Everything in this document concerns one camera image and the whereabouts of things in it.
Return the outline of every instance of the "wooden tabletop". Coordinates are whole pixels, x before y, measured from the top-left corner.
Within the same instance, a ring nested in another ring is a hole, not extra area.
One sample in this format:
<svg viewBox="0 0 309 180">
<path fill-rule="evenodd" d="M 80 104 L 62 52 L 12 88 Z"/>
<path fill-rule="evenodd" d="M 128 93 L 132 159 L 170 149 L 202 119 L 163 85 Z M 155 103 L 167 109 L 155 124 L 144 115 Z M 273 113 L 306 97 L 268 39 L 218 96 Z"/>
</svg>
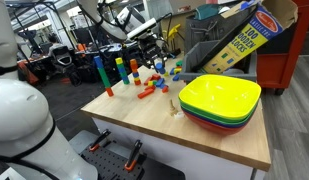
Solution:
<svg viewBox="0 0 309 180">
<path fill-rule="evenodd" d="M 166 70 L 175 66 L 176 60 L 166 62 Z M 142 83 L 152 74 L 142 66 L 139 68 Z M 169 92 L 162 93 L 161 89 L 144 99 L 138 99 L 145 86 L 135 86 L 130 75 L 131 84 L 117 83 L 112 87 L 114 96 L 103 93 L 82 110 L 89 116 L 117 124 L 135 131 L 155 136 L 170 142 L 203 151 L 224 159 L 244 164 L 256 169 L 268 171 L 270 155 L 264 126 L 262 105 L 259 103 L 254 116 L 247 126 L 231 136 L 220 136 L 211 133 L 186 117 L 174 119 L 169 115 L 169 100 L 180 111 L 178 94 L 185 87 L 183 81 L 173 82 L 167 77 Z"/>
</svg>

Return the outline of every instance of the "office chair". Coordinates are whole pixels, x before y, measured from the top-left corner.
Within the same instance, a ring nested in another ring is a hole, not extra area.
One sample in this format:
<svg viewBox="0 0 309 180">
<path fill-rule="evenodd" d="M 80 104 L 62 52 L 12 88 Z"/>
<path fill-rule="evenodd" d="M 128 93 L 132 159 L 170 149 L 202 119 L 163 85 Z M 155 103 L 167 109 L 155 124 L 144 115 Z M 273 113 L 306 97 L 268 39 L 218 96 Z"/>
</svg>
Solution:
<svg viewBox="0 0 309 180">
<path fill-rule="evenodd" d="M 63 74 L 66 74 L 74 86 L 80 85 L 82 83 L 82 78 L 72 63 L 72 56 L 67 46 L 54 49 L 52 54 L 55 67 Z"/>
</svg>

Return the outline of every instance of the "wooden table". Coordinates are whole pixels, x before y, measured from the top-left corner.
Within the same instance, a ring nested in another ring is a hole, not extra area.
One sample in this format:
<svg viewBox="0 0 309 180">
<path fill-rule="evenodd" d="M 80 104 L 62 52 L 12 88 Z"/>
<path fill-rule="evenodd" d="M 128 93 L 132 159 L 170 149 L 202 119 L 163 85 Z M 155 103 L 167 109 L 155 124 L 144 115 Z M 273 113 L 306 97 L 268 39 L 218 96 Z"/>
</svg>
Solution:
<svg viewBox="0 0 309 180">
<path fill-rule="evenodd" d="M 166 70 L 177 60 L 169 60 Z M 142 82 L 155 73 L 139 68 Z M 166 78 L 169 92 L 156 89 L 144 99 L 137 94 L 145 88 L 117 83 L 114 96 L 103 93 L 82 110 L 93 117 L 100 131 L 108 128 L 120 143 L 131 145 L 136 139 L 152 158 L 183 171 L 189 180 L 199 179 L 263 179 L 270 167 L 270 155 L 264 126 L 262 105 L 259 103 L 248 125 L 239 133 L 220 136 L 211 133 L 186 117 L 174 119 L 169 113 L 169 100 L 180 110 L 178 94 L 185 87 L 182 81 Z"/>
</svg>

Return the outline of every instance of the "red cabinet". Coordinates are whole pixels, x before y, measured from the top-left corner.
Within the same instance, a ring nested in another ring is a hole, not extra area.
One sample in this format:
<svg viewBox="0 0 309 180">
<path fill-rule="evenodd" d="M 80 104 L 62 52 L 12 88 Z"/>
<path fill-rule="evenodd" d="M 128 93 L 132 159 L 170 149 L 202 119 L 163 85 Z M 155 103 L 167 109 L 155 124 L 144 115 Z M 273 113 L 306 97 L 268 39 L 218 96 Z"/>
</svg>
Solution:
<svg viewBox="0 0 309 180">
<path fill-rule="evenodd" d="M 294 2 L 298 5 L 298 21 L 288 52 L 259 54 L 257 60 L 257 82 L 261 87 L 275 88 L 277 95 L 281 95 L 290 84 L 309 27 L 309 0 Z"/>
</svg>

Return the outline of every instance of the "gray floor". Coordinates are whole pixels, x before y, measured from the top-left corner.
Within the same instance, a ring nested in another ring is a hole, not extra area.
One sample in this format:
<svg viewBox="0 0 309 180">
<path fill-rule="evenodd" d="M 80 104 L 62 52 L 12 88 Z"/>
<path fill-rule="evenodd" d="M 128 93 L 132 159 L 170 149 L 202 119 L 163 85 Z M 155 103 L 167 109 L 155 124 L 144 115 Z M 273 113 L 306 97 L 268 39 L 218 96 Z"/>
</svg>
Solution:
<svg viewBox="0 0 309 180">
<path fill-rule="evenodd" d="M 266 180 L 309 180 L 309 57 L 300 57 L 280 97 L 262 93 L 272 166 Z"/>
</svg>

